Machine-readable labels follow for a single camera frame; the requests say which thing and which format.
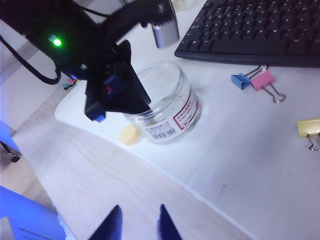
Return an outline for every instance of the black cable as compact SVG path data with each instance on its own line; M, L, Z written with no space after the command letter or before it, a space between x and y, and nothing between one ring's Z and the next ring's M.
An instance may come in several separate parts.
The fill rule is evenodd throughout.
M97 12L97 11L94 11L94 10L91 10L89 8L86 8L84 6L80 6L83 10L85 10L86 12L88 13L92 13L92 14L95 14L95 15L98 15L98 16L101 16L101 17L105 17L105 18L109 18L110 15L108 14L104 14L104 13L100 13L100 12Z
M59 66L57 65L56 62L54 62L55 65L55 73L56 73L56 78L55 79L51 79L48 78L46 76L43 76L40 72L38 72L33 66L31 66L26 60L24 60L22 58L22 56L20 56L16 50L14 50L9 43L7 43L3 37L0 35L0 41L3 43L3 45L5 45L8 50L12 53L13 56L15 56L15 58L26 68L28 69L33 75L35 75L38 79L40 79L42 82L44 82L45 84L49 84L49 85L54 85L57 84L61 78L61 71Z

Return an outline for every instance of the white desk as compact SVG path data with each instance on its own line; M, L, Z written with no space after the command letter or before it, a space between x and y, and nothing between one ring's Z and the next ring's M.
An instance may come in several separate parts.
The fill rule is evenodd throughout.
M177 13L182 37L201 6ZM320 117L320 69L271 67L274 86L287 95L283 103L274 104L264 91L241 91L231 83L231 74L256 66L176 58L178 43L156 49L150 28L137 27L127 38L136 70L155 61L176 62L196 89L203 110L192 132L175 143L155 145L144 139L123 149L165 170L262 240L318 239L320 154L309 151L307 139L298 137L296 122ZM83 87L77 86L62 101L56 118L118 144L125 120L116 113L102 123L87 120Z

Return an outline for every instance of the clear glass jar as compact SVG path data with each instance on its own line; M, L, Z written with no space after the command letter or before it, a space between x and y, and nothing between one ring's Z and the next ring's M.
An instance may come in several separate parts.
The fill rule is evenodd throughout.
M138 74L148 93L150 110L125 114L154 143L169 143L189 132L201 115L201 106L185 74L170 61L155 62Z

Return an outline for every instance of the pink binder clip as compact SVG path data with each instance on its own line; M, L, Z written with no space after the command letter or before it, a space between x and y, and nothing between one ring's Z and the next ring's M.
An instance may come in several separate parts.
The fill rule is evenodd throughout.
M273 102L275 104L279 104L281 102L283 102L286 99L286 95L284 95L283 93L279 93L275 87L272 85L272 83L274 83L276 81L276 79L274 78L274 76L271 75L269 70L266 70L265 72L261 73L258 76L255 76L254 78L251 79L251 84L254 87L254 89L256 91L259 90L264 90L266 91L272 98L273 98ZM282 96L282 98L280 100L276 100L275 95L273 95L268 89L266 89L267 86L270 86L274 92L278 95L278 96Z

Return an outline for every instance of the barcode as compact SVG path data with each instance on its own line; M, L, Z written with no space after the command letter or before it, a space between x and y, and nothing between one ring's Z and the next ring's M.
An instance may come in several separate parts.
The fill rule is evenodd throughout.
M176 130L174 130L173 128L170 128L168 131L166 132L160 132L158 134L154 134L153 138L154 139L163 139L163 138L167 138L169 136L171 136L172 134L174 134L176 132Z

